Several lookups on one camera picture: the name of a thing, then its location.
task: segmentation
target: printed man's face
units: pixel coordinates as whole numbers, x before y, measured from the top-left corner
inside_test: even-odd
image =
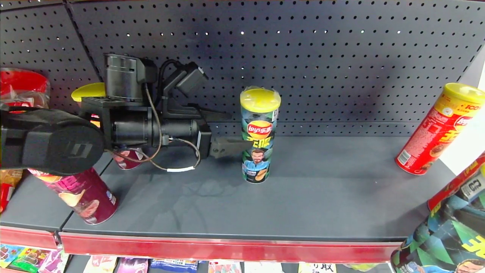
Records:
[[[466,262],[456,268],[456,273],[476,273],[483,268],[484,266]]]
[[[252,153],[251,157],[253,158],[254,163],[259,163],[263,160],[264,154],[263,153]]]

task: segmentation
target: product label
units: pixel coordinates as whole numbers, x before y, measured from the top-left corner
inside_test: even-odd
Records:
[[[250,150],[243,152],[242,173],[250,183],[261,183],[269,174],[277,112],[254,113],[242,109],[242,137],[253,142]]]

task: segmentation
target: store shelf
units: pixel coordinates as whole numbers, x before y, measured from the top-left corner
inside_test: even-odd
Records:
[[[382,262],[425,218],[425,201],[453,174],[425,176],[393,158],[406,137],[277,137],[268,181],[241,177],[240,158],[208,159],[169,174],[144,164],[102,178],[121,204],[99,225],[71,217],[60,233],[73,254],[311,262]],[[171,167],[189,148],[163,150]]]
[[[102,172],[110,160],[111,156],[104,154],[95,169]],[[36,177],[27,172],[25,175],[1,215],[1,242],[56,249],[53,234],[61,229],[72,210]]]

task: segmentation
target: barcode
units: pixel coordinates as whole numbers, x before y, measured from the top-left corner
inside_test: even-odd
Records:
[[[472,200],[484,188],[485,178],[482,176],[482,173],[478,171],[475,177],[471,178],[468,183],[461,187],[461,191],[468,198],[468,200]]]
[[[397,160],[402,165],[406,165],[406,162],[411,158],[411,155],[407,153],[406,150],[403,150],[401,154],[397,157]]]

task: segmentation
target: gray shelf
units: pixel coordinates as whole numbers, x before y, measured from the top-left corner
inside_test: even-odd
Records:
[[[436,162],[425,176],[393,159],[406,137],[277,137],[268,181],[242,179],[240,157],[207,159],[169,174],[144,164],[110,164],[103,180],[121,200],[111,219],[65,232],[217,239],[401,241],[429,213],[425,201],[452,178]],[[189,148],[162,150],[157,161],[182,167]]]
[[[105,153],[94,168],[101,173],[110,161],[111,155]],[[57,197],[55,192],[29,174],[15,190],[5,212],[1,215],[0,225],[57,231],[71,212],[71,208]]]

